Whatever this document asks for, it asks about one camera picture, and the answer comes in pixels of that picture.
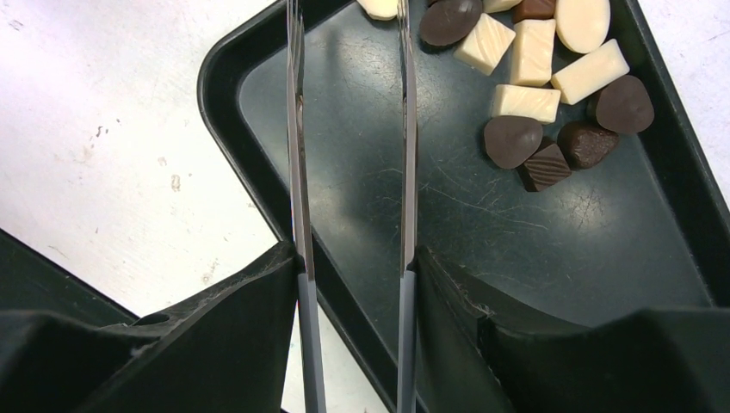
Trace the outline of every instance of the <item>rectangular white chocolate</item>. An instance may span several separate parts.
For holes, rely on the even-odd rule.
[[[555,73],[552,84],[562,92],[561,102],[574,105],[627,73],[618,42],[609,40]]]
[[[492,117],[523,116],[553,123],[560,105],[560,91],[500,84],[494,94]]]
[[[515,25],[510,83],[542,86],[553,75],[555,19],[523,20]]]
[[[515,32],[482,13],[477,25],[454,52],[454,57],[491,75],[515,39]]]
[[[485,13],[498,13],[517,6],[522,0],[484,0]]]

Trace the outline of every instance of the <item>cream-colored chocolate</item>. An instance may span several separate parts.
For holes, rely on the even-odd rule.
[[[484,0],[485,13],[498,13],[517,6],[522,0]]]
[[[392,20],[398,14],[398,0],[357,0],[373,20]]]
[[[510,83],[542,86],[553,75],[555,20],[523,20],[515,25]]]
[[[570,50],[590,53],[606,40],[611,22],[609,0],[558,0],[558,36]]]
[[[454,52],[454,57],[491,75],[515,39],[515,32],[486,13]]]
[[[555,73],[551,83],[562,92],[561,102],[574,105],[627,73],[628,63],[618,43],[609,40]]]
[[[494,94],[492,117],[524,116],[541,123],[553,123],[559,104],[559,90],[500,84]]]

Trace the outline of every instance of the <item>white table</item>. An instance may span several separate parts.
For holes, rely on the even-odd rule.
[[[271,0],[0,2],[0,227],[139,316],[275,242],[195,100],[207,51]],[[641,3],[727,196],[730,2]],[[330,412],[385,411],[320,316]]]

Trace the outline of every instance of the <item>chocolate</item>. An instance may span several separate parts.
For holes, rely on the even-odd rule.
[[[502,169],[523,164],[542,142],[542,125],[522,116],[499,116],[484,128],[486,155]]]
[[[525,188],[540,192],[571,175],[570,167],[560,148],[550,139],[544,138],[535,155],[520,169]]]
[[[512,22],[549,20],[555,15],[555,0],[522,0],[512,12]]]
[[[618,134],[589,122],[570,122],[560,129],[558,146],[568,163],[587,170],[603,161],[617,146]]]
[[[654,121],[654,107],[644,83],[626,75],[596,93],[588,115],[598,125],[616,133],[639,133]]]
[[[467,37],[483,9],[480,0],[440,0],[421,19],[421,40],[431,46],[448,46]]]

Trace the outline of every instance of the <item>brown chocolate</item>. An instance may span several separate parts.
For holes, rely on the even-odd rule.
[[[570,122],[560,129],[558,146],[568,163],[587,170],[603,161],[619,143],[618,134],[589,122]]]
[[[439,0],[421,19],[421,40],[432,46],[448,46],[467,37],[477,25],[481,0]]]
[[[555,0],[522,0],[512,11],[512,22],[549,20],[555,14]]]
[[[644,83],[626,75],[597,92],[588,104],[588,115],[598,125],[616,133],[639,133],[654,121],[654,107]]]
[[[484,128],[486,155],[505,170],[522,165],[542,141],[542,125],[532,118],[498,116]]]
[[[571,173],[560,148],[548,138],[542,140],[540,149],[520,169],[525,188],[536,192],[552,187]]]

